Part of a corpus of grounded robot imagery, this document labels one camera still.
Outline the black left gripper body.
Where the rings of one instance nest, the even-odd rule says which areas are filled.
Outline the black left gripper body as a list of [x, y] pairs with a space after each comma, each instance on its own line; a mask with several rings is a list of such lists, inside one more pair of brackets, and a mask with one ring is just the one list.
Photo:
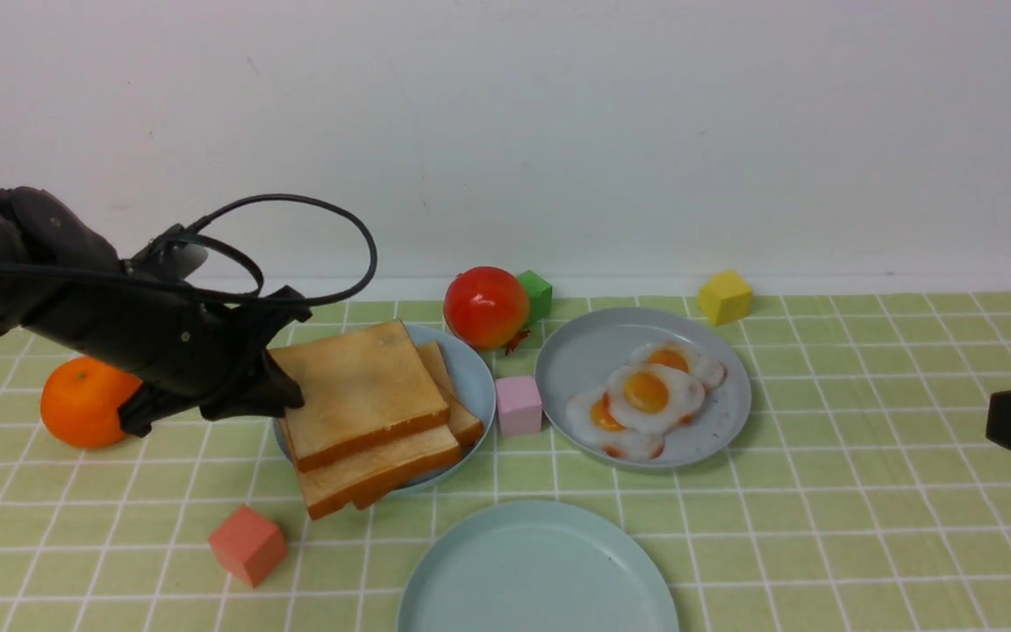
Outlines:
[[237, 355], [268, 349], [292, 321], [306, 320], [289, 285], [261, 303], [227, 307], [195, 299], [183, 285], [167, 291], [116, 283], [85, 283], [80, 273], [41, 267], [49, 295], [32, 312], [32, 331], [81, 355], [144, 376], [180, 368], [195, 355]]

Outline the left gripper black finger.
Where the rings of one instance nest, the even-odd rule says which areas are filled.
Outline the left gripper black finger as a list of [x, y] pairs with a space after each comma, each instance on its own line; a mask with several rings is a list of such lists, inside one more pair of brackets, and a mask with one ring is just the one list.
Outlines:
[[118, 407], [125, 435], [144, 437], [153, 424], [197, 409], [209, 421], [244, 416], [280, 417], [305, 403], [301, 385], [268, 349], [237, 355], [194, 355], [180, 368], [148, 373]]

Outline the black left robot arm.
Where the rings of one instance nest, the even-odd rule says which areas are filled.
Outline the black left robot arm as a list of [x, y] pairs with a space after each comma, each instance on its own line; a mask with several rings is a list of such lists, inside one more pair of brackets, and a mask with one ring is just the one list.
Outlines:
[[132, 392], [115, 404], [126, 435], [193, 408], [207, 420], [300, 408], [304, 393], [268, 343], [309, 313], [283, 304], [297, 296], [288, 287], [273, 305], [194, 297], [186, 277], [208, 249], [257, 272], [237, 249], [183, 225], [124, 260], [48, 192], [0, 190], [0, 337], [28, 329], [132, 376]]

